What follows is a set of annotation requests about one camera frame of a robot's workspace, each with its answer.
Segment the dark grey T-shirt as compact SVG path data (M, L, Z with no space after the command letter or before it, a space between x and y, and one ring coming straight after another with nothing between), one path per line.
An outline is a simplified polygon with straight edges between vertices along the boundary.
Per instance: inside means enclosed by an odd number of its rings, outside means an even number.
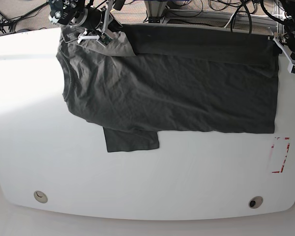
M272 134L278 53L265 35L124 25L106 47L61 29L68 110L102 126L108 152L159 148L160 131Z

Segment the red tape rectangle marking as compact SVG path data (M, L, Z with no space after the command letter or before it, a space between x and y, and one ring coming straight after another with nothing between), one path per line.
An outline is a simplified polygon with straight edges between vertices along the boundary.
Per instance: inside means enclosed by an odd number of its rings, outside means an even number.
M289 137L275 137L270 150L268 168L271 173L282 173L291 145Z

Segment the aluminium frame post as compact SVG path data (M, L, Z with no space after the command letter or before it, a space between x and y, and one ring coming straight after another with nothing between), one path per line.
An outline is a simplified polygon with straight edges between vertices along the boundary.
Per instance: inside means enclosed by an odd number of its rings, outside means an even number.
M145 0L148 23L160 23L167 0Z

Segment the black tripod stand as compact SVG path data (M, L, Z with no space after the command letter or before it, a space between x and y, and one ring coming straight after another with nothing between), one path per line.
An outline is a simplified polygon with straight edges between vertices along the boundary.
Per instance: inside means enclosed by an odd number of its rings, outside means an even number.
M0 11L0 33L15 33L15 28L21 21L36 17L41 12L41 10L48 6L48 3L49 1L45 0L42 4L28 11L27 13L12 18L7 17L2 13L2 11Z

